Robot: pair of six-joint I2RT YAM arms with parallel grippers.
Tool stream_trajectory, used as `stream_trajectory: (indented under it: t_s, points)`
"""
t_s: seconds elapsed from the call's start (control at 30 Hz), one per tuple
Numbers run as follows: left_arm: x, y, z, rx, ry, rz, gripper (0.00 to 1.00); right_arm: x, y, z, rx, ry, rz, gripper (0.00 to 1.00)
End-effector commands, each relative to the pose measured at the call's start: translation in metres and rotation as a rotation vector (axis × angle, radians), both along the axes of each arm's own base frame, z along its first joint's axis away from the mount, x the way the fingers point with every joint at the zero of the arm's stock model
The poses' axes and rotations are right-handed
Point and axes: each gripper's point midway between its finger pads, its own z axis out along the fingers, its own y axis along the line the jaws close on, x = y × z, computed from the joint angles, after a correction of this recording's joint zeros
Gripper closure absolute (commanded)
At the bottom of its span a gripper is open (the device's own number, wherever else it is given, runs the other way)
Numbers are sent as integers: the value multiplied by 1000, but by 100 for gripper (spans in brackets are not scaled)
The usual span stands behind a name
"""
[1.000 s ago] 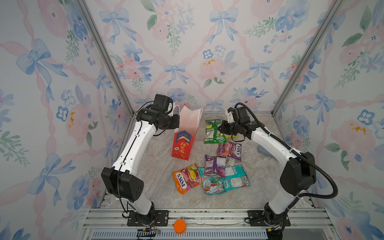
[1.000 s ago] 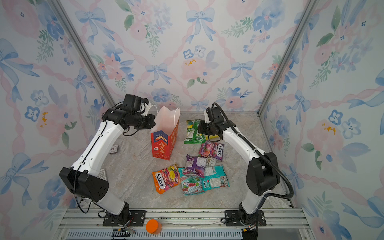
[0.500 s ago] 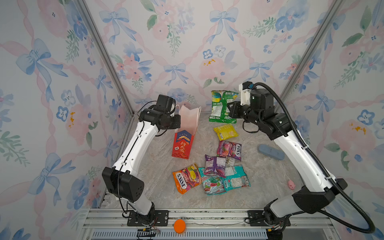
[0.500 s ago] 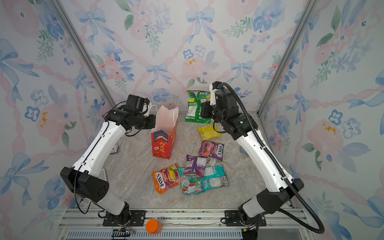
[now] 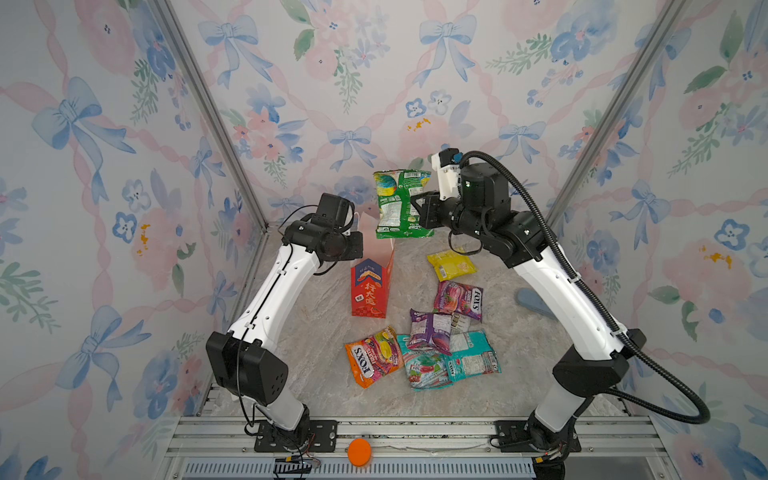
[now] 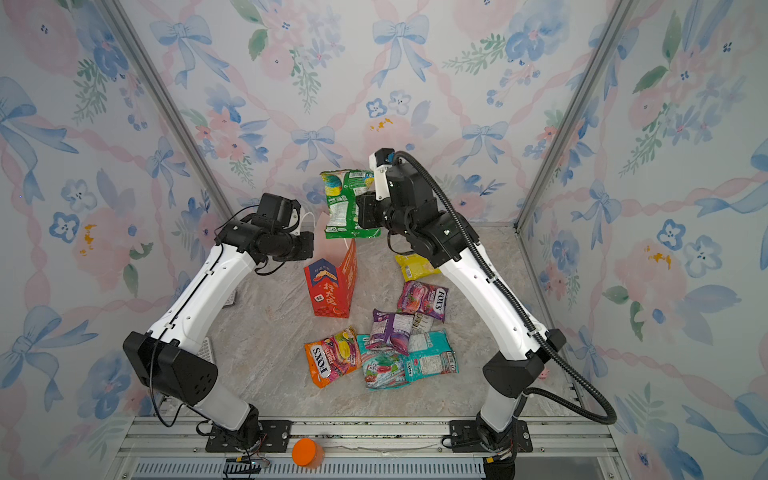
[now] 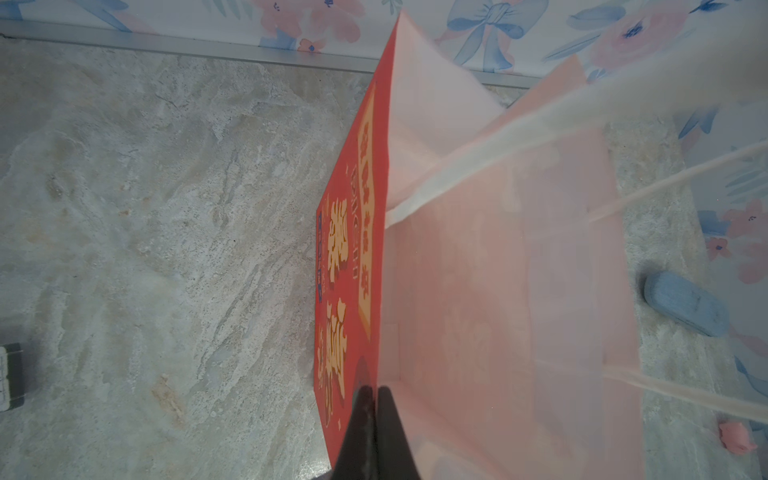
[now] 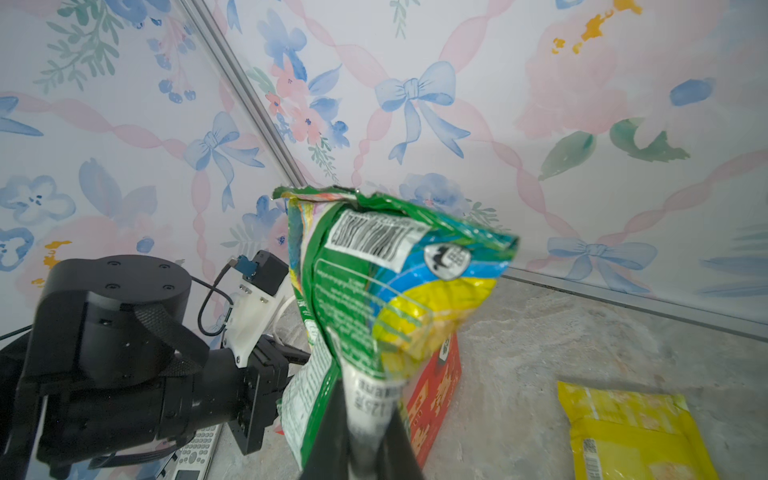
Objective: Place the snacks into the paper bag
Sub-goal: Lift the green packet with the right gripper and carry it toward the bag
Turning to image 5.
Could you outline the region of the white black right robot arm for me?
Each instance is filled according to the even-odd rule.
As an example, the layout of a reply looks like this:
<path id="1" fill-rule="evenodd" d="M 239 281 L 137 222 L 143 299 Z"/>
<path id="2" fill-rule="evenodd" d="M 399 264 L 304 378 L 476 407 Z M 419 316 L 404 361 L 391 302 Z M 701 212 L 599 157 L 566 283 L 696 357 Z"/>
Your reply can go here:
<path id="1" fill-rule="evenodd" d="M 573 345 L 554 366 L 554 383 L 528 420 L 532 442 L 563 438 L 590 398 L 621 382 L 632 353 L 562 268 L 556 256 L 562 250 L 546 244 L 545 230 L 532 213 L 511 210 L 507 200 L 471 207 L 437 192 L 419 194 L 411 204 L 421 226 L 446 227 L 479 240 L 533 287 L 565 328 Z"/>

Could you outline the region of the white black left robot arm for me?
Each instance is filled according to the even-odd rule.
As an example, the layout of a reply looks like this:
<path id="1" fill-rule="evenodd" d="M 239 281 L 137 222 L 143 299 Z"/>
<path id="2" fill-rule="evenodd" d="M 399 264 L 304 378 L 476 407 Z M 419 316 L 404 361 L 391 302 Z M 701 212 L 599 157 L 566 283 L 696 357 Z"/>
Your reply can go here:
<path id="1" fill-rule="evenodd" d="M 287 387 L 289 368 L 277 355 L 278 341 L 302 290 L 321 267 L 362 257 L 363 235 L 352 224 L 314 214 L 293 222 L 255 297 L 226 332 L 214 332 L 206 342 L 216 383 L 253 400 L 274 427 L 295 436 L 303 434 L 309 413 Z"/>

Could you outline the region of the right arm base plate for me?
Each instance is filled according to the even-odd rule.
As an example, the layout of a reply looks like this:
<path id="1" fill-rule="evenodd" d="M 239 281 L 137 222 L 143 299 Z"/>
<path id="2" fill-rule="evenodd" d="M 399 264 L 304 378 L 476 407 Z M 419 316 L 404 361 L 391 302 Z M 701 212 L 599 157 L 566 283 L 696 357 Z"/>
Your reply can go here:
<path id="1" fill-rule="evenodd" d="M 495 434 L 490 437 L 489 443 L 504 453 L 554 455 L 581 452 L 575 422 L 576 419 L 571 418 L 562 430 L 553 432 L 535 417 L 528 420 L 498 420 L 494 423 Z"/>

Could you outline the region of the pink Fox's candy packet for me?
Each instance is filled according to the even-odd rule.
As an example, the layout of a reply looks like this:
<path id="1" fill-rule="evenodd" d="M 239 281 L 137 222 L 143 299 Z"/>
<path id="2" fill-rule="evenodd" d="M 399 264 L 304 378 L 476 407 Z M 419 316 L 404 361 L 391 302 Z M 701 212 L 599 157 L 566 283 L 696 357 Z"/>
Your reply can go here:
<path id="1" fill-rule="evenodd" d="M 484 290 L 477 286 L 446 280 L 438 285 L 434 309 L 443 314 L 458 314 L 478 322 L 483 318 Z"/>

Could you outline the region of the red paper gift bag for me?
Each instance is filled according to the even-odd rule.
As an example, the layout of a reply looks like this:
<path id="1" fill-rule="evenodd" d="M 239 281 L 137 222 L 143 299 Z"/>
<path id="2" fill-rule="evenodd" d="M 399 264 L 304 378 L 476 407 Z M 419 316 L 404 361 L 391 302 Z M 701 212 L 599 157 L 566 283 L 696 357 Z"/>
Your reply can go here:
<path id="1" fill-rule="evenodd" d="M 379 239 L 377 220 L 356 214 L 357 231 L 363 235 L 363 256 L 350 268 L 351 313 L 355 317 L 385 318 L 394 265 L 394 240 Z"/>

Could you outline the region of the purple candy packet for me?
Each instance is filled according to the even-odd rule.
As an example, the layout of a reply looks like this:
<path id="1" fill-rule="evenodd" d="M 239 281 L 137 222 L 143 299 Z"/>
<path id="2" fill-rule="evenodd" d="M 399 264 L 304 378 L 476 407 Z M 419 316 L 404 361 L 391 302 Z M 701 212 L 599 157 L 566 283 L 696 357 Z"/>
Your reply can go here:
<path id="1" fill-rule="evenodd" d="M 413 351 L 435 350 L 451 355 L 451 315 L 410 310 L 411 332 L 407 347 Z"/>

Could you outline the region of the teal Fox's front candy packet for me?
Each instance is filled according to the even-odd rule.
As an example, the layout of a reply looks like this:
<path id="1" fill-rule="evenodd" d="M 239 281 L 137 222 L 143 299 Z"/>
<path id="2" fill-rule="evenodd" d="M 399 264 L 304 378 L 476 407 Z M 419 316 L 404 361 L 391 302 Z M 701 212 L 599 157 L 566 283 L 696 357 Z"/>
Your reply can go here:
<path id="1" fill-rule="evenodd" d="M 410 387 L 415 390 L 447 388 L 452 384 L 443 356 L 436 350 L 413 351 L 407 346 L 410 337 L 398 335 L 404 368 Z"/>

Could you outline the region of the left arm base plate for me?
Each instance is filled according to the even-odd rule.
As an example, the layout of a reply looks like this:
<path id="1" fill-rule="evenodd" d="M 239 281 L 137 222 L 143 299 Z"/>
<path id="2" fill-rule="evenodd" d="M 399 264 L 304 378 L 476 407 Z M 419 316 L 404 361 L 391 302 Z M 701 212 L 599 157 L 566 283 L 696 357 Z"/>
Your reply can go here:
<path id="1" fill-rule="evenodd" d="M 339 423 L 335 420 L 301 420 L 288 431 L 267 420 L 257 422 L 254 451 L 257 453 L 333 453 Z"/>

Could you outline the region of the green snack packet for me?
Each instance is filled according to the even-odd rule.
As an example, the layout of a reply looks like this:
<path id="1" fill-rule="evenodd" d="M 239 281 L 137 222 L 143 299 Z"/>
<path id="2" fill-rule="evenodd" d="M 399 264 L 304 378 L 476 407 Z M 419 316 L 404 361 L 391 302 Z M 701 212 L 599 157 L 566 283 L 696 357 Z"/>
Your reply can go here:
<path id="1" fill-rule="evenodd" d="M 379 221 L 378 239 L 427 238 L 433 231 L 419 224 L 419 214 L 411 199 L 424 192 L 431 174 L 423 170 L 401 169 L 374 173 Z"/>

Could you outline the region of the teal candy packet back side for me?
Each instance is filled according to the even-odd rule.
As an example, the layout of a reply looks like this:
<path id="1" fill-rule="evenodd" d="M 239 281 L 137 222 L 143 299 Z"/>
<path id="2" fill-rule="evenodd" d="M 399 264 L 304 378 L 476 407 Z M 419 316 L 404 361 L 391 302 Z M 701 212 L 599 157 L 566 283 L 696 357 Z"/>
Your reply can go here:
<path id="1" fill-rule="evenodd" d="M 501 372 L 496 352 L 484 330 L 453 334 L 450 349 L 451 355 L 445 358 L 445 364 L 452 382 Z"/>

